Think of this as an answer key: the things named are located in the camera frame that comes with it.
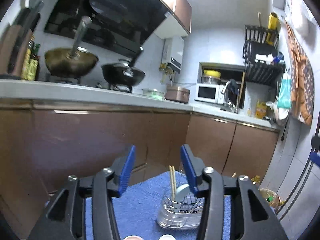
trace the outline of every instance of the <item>ceiling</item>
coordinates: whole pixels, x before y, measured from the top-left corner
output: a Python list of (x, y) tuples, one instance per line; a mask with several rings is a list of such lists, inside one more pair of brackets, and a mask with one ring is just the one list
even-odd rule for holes
[(258, 11), (262, 25), (267, 24), (268, 0), (188, 0), (192, 7), (192, 30), (212, 27), (240, 27), (258, 25)]

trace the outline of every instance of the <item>dish rack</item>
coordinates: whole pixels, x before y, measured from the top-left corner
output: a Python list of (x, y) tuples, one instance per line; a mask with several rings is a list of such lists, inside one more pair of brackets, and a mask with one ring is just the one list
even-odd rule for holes
[[(266, 43), (267, 37), (273, 43), (269, 45)], [(276, 86), (276, 81), (279, 79), (284, 71), (284, 65), (274, 63), (268, 65), (265, 61), (255, 61), (257, 54), (272, 54), (277, 56), (277, 46), (279, 43), (279, 33), (277, 30), (271, 30), (264, 27), (246, 25), (245, 26), (245, 41), (243, 46), (242, 58), (245, 66), (245, 80), (248, 82)]]
[[(185, 184), (185, 175), (179, 172), (181, 177), (177, 186)], [(162, 228), (184, 230), (196, 229), (200, 225), (204, 198), (196, 198), (193, 193), (188, 193), (182, 202), (172, 200), (170, 189), (164, 192), (161, 206), (156, 218)]]

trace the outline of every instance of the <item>blue towel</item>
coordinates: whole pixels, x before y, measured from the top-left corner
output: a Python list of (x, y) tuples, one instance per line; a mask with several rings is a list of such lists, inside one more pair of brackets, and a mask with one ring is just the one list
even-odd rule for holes
[[(176, 171), (177, 185), (187, 182)], [(198, 229), (169, 230), (161, 228), (156, 217), (164, 191), (170, 188), (169, 172), (128, 187), (121, 198), (113, 198), (113, 207), (120, 238), (140, 236), (144, 240), (158, 240), (165, 234), (173, 235), (176, 240), (195, 240)], [(224, 221), (222, 240), (230, 239), (231, 197), (224, 198)], [(93, 240), (92, 198), (86, 199), (85, 227), (87, 240)]]

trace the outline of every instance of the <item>water heater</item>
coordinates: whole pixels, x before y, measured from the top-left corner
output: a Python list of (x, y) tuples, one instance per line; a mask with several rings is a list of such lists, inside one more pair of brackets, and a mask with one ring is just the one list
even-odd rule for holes
[(180, 36), (165, 39), (162, 63), (167, 63), (168, 67), (178, 73), (181, 71), (183, 47), (184, 40)]

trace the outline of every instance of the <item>yellow cylinder container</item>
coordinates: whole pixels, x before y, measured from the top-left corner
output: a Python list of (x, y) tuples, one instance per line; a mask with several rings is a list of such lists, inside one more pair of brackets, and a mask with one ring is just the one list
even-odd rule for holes
[[(278, 15), (274, 12), (270, 13), (269, 15), (269, 24), (268, 24), (268, 29), (275, 30), (278, 25)], [(271, 33), (268, 33), (266, 43), (269, 45), (273, 45), (273, 41), (271, 39)]]

